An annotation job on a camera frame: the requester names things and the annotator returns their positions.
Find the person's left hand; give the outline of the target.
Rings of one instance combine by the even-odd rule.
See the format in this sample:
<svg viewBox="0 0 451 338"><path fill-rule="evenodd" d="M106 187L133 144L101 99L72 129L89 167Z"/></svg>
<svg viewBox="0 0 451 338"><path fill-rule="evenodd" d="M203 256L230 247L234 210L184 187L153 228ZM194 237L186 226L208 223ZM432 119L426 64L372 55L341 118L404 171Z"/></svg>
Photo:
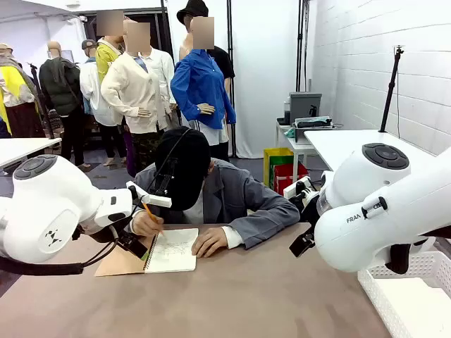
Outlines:
<svg viewBox="0 0 451 338"><path fill-rule="evenodd" d="M197 258L208 258L227 246L228 240L224 230L221 227L211 227L195 239L192 245L192 255Z"/></svg>

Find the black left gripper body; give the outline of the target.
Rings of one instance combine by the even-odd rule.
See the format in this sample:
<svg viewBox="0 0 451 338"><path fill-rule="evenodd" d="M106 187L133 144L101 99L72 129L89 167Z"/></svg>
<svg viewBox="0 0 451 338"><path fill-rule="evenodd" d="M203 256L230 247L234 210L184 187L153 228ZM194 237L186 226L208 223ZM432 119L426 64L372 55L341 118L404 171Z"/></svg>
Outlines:
<svg viewBox="0 0 451 338"><path fill-rule="evenodd" d="M137 235L122 231L115 238L117 245L125 251L132 253L138 258L144 258L148 252L147 247L140 242Z"/></svg>

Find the person's right hand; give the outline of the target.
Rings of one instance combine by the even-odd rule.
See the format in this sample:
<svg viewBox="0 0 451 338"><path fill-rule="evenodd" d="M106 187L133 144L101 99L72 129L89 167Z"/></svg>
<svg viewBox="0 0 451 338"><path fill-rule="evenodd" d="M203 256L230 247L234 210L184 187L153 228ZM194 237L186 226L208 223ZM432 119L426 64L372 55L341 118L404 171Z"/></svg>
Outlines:
<svg viewBox="0 0 451 338"><path fill-rule="evenodd" d="M163 232L163 223L163 218L151 217L148 212L139 211L133 217L131 229L138 236L153 237Z"/></svg>

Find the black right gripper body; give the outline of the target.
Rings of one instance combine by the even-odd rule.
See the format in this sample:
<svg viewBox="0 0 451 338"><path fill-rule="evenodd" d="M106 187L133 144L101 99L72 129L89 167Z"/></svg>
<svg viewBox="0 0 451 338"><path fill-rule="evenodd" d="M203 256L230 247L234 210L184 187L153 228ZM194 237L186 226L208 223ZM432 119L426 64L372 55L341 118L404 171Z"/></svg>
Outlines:
<svg viewBox="0 0 451 338"><path fill-rule="evenodd" d="M319 219L319 212L317 211L317 201L319 195L308 199L305 195L301 195L297 204L300 213L300 222L309 223L310 227L304 232L304 234L313 234L315 225Z"/></svg>

